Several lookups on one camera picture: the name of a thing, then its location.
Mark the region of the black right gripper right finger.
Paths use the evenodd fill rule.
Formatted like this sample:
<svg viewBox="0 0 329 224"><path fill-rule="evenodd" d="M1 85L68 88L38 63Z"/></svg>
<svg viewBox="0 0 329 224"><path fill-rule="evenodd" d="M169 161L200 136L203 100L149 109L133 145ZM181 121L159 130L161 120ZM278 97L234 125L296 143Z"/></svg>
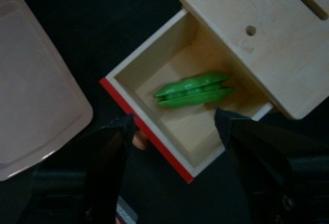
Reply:
<svg viewBox="0 0 329 224"><path fill-rule="evenodd" d="M329 224L329 146L216 109L252 224Z"/></svg>

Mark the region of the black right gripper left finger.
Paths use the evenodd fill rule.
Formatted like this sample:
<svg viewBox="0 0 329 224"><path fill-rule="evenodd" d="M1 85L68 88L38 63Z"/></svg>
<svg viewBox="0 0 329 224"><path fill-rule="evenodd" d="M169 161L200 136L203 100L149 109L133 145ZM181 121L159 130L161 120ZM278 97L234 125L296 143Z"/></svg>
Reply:
<svg viewBox="0 0 329 224"><path fill-rule="evenodd" d="M135 121L131 114L111 121L76 145L77 173L73 192L78 195L69 224L115 224L115 207Z"/></svg>

